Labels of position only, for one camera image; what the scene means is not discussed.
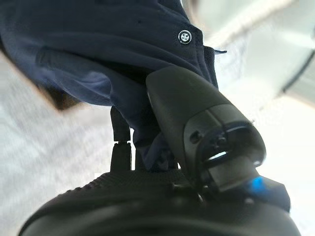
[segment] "white surface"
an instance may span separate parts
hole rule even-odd
[[[315,108],[282,96],[254,119],[267,148],[259,173],[285,184],[301,235],[315,236]]]

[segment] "blue light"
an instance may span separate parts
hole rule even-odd
[[[254,178],[250,182],[250,190],[253,193],[262,193],[262,192],[265,192],[267,190],[264,183],[263,183],[263,178],[261,176]]]

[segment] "navy blue shirt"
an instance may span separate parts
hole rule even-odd
[[[191,33],[188,44],[180,42],[183,30]],[[135,130],[148,170],[165,165],[170,152],[147,98],[146,76],[176,65],[217,86],[215,51],[203,46],[201,30],[179,0],[0,0],[0,36],[36,84],[114,105]]]

